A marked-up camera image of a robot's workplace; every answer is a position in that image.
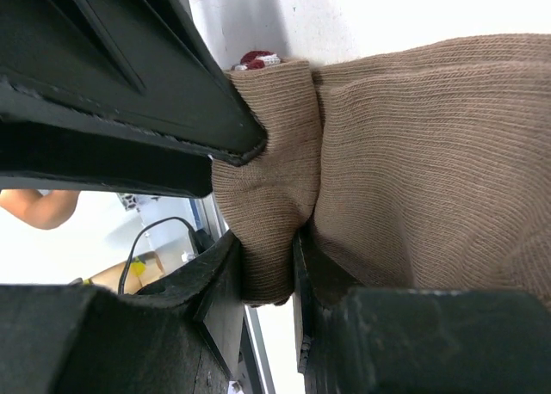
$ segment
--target brown sock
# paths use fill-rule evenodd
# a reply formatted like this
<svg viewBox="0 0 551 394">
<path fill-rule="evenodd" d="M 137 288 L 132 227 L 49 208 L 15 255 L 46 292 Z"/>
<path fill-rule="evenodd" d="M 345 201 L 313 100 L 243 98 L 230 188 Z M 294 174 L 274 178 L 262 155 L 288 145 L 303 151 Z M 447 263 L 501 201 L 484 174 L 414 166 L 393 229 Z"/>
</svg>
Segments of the brown sock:
<svg viewBox="0 0 551 394">
<path fill-rule="evenodd" d="M 548 304 L 551 37 L 452 41 L 445 57 L 428 46 L 317 72 L 315 233 L 369 286 L 516 288 Z"/>
<path fill-rule="evenodd" d="M 266 127 L 268 146 L 242 168 L 215 161 L 214 194 L 245 247 L 245 302 L 277 303 L 294 290 L 292 239 L 318 197 L 318 103 L 306 61 L 232 71 L 230 78 Z"/>
<path fill-rule="evenodd" d="M 448 40 L 314 72 L 325 119 L 313 229 L 368 286 L 551 294 L 551 35 Z M 306 62 L 233 72 L 267 127 L 247 166 L 214 164 L 242 240 L 245 300 L 292 292 L 290 248 L 319 183 Z"/>
</svg>

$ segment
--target white surface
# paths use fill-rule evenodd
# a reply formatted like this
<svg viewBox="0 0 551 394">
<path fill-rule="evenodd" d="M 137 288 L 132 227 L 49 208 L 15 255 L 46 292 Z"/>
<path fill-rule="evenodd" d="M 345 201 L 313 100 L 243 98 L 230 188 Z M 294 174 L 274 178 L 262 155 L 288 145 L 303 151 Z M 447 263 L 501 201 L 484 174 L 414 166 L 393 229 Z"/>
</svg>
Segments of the white surface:
<svg viewBox="0 0 551 394">
<path fill-rule="evenodd" d="M 140 226 L 136 212 L 125 212 L 115 194 L 103 192 L 82 192 L 73 216 L 51 231 L 0 209 L 0 283 L 63 284 L 90 277 L 127 257 Z"/>
<path fill-rule="evenodd" d="M 143 227 L 160 219 L 178 216 L 186 219 L 197 230 L 195 217 L 188 199 L 161 197 L 158 200 L 152 200 L 139 207 L 139 216 Z M 190 255 L 194 253 L 189 240 L 188 228 L 178 220 L 170 220 L 151 228 L 140 241 L 149 243 L 151 249 L 157 251 L 166 274 L 170 274 L 182 266 L 183 252 Z"/>
<path fill-rule="evenodd" d="M 476 34 L 551 33 L 548 0 L 189 0 L 222 68 L 250 50 L 316 65 Z M 278 394 L 304 392 L 296 373 L 293 310 L 258 310 Z"/>
</svg>

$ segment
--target white wall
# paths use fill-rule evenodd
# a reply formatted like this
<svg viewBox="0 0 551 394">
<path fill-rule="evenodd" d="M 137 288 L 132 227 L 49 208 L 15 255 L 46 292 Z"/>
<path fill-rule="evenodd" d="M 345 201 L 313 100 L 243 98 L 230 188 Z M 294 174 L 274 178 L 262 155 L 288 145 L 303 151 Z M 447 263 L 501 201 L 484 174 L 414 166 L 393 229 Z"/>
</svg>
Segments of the white wall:
<svg viewBox="0 0 551 394">
<path fill-rule="evenodd" d="M 190 200 L 163 197 L 139 207 L 143 226 L 160 219 L 177 216 L 186 219 L 195 230 L 198 229 Z M 140 241 L 146 241 L 151 249 L 157 251 L 166 274 L 170 274 L 183 265 L 183 254 L 193 255 L 194 249 L 189 239 L 188 228 L 178 220 L 170 220 L 151 228 Z"/>
<path fill-rule="evenodd" d="M 328 64 L 459 36 L 549 34 L 548 1 L 189 0 L 197 29 L 226 69 L 250 50 Z M 291 349 L 290 303 L 258 314 L 276 392 L 304 392 Z"/>
</svg>

